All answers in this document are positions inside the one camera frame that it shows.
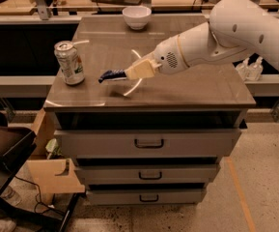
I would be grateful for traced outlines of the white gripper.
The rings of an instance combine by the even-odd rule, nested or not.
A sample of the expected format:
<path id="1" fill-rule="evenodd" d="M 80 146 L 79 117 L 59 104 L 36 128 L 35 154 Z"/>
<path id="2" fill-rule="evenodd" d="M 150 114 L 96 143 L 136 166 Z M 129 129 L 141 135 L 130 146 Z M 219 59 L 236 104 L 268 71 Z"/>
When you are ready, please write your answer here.
<path id="1" fill-rule="evenodd" d="M 153 51 L 154 60 L 141 60 L 125 70 L 129 80 L 154 77 L 157 69 L 163 74 L 180 73 L 189 68 L 181 53 L 179 36 L 159 43 Z"/>

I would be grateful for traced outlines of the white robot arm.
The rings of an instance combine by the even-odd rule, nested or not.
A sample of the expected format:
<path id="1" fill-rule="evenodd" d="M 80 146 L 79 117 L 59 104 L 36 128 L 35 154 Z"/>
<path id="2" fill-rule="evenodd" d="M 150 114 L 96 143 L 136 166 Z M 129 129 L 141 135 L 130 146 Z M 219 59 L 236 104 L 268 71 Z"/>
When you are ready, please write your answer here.
<path id="1" fill-rule="evenodd" d="M 221 0 L 209 20 L 157 45 L 126 69 L 128 79 L 235 62 L 256 53 L 279 72 L 279 18 L 250 0 Z"/>

